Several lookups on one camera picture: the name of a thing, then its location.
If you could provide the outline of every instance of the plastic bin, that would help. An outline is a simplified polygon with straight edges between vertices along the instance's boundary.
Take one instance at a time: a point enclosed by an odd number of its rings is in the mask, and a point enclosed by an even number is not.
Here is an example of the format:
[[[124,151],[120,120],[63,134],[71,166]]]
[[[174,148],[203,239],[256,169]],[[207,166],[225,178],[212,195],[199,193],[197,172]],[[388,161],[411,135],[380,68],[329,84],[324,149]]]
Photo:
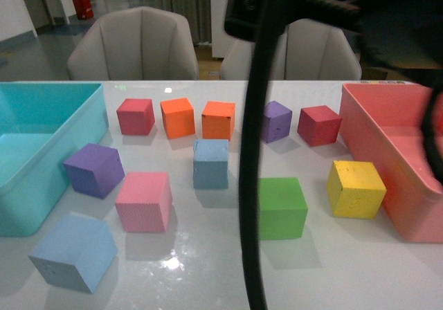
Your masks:
[[[387,189],[382,206],[399,234],[442,243],[443,187],[426,162],[419,130],[430,93],[417,84],[345,84],[340,134],[355,160],[377,168]]]
[[[101,84],[0,83],[0,236],[38,230],[69,184],[63,161],[107,128]]]

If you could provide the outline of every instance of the curtain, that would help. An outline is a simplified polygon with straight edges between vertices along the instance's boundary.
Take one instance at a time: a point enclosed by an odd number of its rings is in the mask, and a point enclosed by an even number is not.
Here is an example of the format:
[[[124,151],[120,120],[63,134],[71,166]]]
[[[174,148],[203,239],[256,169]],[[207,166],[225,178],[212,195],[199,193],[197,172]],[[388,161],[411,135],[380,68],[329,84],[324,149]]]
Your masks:
[[[210,0],[155,0],[155,4],[186,17],[194,44],[211,42]]]

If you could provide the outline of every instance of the black cable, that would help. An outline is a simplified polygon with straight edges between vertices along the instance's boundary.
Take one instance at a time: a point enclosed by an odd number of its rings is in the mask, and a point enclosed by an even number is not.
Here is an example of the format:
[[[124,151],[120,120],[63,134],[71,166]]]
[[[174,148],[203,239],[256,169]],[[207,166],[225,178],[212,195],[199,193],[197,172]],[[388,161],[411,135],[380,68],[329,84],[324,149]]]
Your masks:
[[[239,166],[239,227],[246,292],[250,309],[266,310],[260,268],[258,169],[266,91],[279,36],[287,25],[290,0],[265,0],[251,63],[244,105]]]
[[[443,93],[443,71],[432,71],[432,83],[429,80],[421,80],[420,84],[432,88],[431,96],[422,119],[420,129],[423,134],[423,148],[434,177],[443,184],[443,158],[438,149],[435,139],[435,108],[439,97]]]

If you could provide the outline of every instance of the door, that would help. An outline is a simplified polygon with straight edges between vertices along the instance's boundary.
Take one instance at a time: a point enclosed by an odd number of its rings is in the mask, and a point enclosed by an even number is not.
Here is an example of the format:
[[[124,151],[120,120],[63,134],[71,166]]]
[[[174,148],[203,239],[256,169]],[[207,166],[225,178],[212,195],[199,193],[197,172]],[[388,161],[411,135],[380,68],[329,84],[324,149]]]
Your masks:
[[[51,17],[45,0],[24,0],[37,34],[51,28]]]

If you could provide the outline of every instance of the light blue cube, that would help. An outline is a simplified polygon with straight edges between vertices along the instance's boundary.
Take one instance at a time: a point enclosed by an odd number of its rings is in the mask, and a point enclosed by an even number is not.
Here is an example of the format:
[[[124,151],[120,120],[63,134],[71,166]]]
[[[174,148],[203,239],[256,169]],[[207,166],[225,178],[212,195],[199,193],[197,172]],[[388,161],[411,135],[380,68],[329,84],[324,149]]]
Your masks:
[[[194,142],[195,189],[226,189],[228,187],[227,139],[198,139]]]
[[[93,293],[116,253],[106,222],[64,215],[29,259],[47,283]]]

